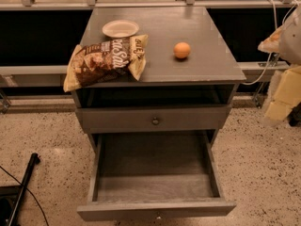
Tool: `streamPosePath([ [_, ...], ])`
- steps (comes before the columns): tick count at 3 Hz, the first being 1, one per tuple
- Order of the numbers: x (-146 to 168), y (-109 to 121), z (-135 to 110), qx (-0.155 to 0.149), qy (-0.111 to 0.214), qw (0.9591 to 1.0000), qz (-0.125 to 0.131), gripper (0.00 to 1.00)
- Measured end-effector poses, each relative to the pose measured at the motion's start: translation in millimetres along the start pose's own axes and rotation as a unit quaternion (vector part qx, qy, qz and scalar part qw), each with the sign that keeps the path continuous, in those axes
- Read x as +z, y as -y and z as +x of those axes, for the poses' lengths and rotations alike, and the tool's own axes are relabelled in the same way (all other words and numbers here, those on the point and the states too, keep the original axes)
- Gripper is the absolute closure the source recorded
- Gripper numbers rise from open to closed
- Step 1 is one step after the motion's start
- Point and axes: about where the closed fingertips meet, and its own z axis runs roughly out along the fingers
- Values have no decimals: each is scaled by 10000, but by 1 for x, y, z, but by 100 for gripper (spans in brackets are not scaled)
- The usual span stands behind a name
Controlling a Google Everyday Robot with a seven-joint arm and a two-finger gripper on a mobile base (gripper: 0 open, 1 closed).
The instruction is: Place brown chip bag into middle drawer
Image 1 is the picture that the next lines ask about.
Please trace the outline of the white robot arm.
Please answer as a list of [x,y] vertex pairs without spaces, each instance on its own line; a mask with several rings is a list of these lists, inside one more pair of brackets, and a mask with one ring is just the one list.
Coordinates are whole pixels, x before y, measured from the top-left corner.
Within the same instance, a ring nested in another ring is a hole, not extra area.
[[277,53],[291,64],[284,72],[276,71],[263,106],[262,121],[276,125],[284,121],[301,103],[301,7],[298,6],[258,49],[264,53]]

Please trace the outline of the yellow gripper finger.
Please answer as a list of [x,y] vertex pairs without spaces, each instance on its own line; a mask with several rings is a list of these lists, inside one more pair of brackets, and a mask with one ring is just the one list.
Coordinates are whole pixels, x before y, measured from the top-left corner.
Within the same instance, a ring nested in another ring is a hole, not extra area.
[[278,53],[281,33],[282,26],[277,28],[267,39],[263,40],[259,44],[258,50],[264,53]]
[[284,72],[275,71],[262,107],[262,122],[275,126],[283,122],[301,103],[301,66],[293,65]]

